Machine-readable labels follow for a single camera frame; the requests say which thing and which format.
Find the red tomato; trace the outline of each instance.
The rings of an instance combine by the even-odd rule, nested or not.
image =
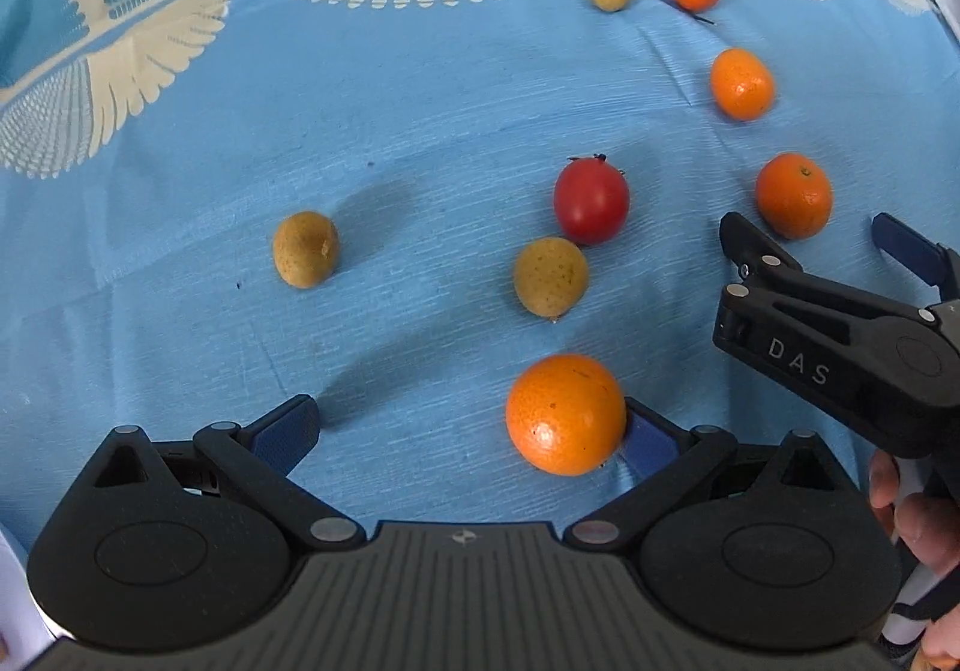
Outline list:
[[[627,181],[603,154],[570,161],[553,188],[560,228],[577,244],[608,241],[620,231],[629,210]]]

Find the finger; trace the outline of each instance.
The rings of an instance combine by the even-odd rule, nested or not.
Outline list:
[[[880,522],[880,527],[883,528],[883,532],[887,534],[887,537],[894,535],[894,507],[893,506],[884,506],[883,508],[872,508],[874,516],[877,518],[877,522]]]
[[[889,506],[899,490],[899,472],[896,460],[886,452],[877,450],[870,460],[870,505],[874,508]]]
[[[954,671],[955,668],[957,668],[957,661],[953,658],[930,658],[923,649],[918,650],[914,655],[913,663],[910,663],[910,671]]]
[[[907,495],[894,512],[896,531],[914,556],[942,576],[960,562],[960,508],[952,500]]]
[[[960,606],[926,629],[920,647],[934,667],[935,658],[954,658],[956,663],[956,658],[960,658]]]

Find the blue fabric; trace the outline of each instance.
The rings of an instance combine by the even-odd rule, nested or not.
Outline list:
[[[630,486],[522,460],[503,406],[533,361],[577,351],[685,427],[743,441],[821,431],[870,447],[710,343],[724,212],[798,150],[832,177],[811,272],[933,302],[870,242],[888,211],[960,246],[960,54],[925,0],[0,0],[0,518],[27,544],[109,428],[182,439],[318,398],[292,478],[381,518],[547,519]],[[728,46],[764,60],[773,110],[720,116]],[[624,231],[589,249],[559,323],[512,294],[556,233],[569,156],[625,171]],[[271,238],[331,215],[342,265],[285,287]]]

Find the metal screw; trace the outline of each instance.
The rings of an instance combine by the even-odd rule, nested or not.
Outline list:
[[[328,543],[349,541],[356,532],[356,523],[346,516],[325,516],[310,525],[310,535],[318,541]]]
[[[616,540],[618,535],[620,535],[620,529],[613,522],[605,519],[587,519],[573,526],[573,537],[597,546]]]

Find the blue tablecloth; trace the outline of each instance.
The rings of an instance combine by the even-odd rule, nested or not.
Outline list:
[[[821,431],[870,447],[710,343],[736,277],[721,215],[771,156],[827,171],[805,268],[916,304],[882,258],[894,212],[960,245],[960,54],[926,0],[0,0],[0,520],[32,543],[117,423],[182,439],[295,393],[325,414],[293,477],[380,518],[548,519],[622,492],[616,460],[548,476],[512,448],[510,384],[540,357],[603,361],[680,425],[743,441]],[[776,75],[759,121],[720,116],[709,67],[744,46]],[[632,188],[592,285],[558,324],[512,294],[554,234],[570,156]],[[299,210],[340,228],[339,272],[285,287],[271,238]]]

